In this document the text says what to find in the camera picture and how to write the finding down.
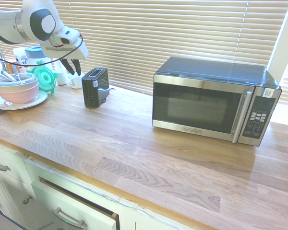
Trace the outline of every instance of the wood grain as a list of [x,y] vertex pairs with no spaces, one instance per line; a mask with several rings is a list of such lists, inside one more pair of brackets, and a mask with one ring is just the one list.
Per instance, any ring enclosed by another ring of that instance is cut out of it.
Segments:
[[288,230],[288,126],[260,147],[151,126],[152,97],[117,89],[99,108],[56,88],[0,111],[0,142],[192,228]]

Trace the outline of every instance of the microwave window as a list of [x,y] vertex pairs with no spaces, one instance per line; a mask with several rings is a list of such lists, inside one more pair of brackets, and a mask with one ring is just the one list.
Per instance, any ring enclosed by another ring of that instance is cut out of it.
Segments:
[[241,94],[155,83],[155,120],[230,133]]

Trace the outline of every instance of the brand label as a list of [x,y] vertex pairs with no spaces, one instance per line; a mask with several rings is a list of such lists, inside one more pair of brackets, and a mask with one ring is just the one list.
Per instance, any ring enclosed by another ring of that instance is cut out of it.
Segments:
[[201,130],[193,129],[193,128],[182,128],[183,131],[193,132],[193,133],[202,133]]
[[93,81],[93,87],[96,88],[97,86],[98,86],[98,81],[97,81],[97,80],[94,80],[94,81]]

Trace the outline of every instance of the microwave keypad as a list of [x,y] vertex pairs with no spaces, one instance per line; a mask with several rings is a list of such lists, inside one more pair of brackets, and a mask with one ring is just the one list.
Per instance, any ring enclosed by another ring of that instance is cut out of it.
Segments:
[[256,96],[251,113],[244,128],[243,136],[259,139],[263,133],[267,118],[269,117],[275,98]]

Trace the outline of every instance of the microwave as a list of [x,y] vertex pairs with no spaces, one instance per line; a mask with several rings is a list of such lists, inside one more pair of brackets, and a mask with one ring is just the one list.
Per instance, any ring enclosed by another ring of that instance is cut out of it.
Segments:
[[154,127],[259,146],[281,88],[258,65],[170,57],[154,75]]

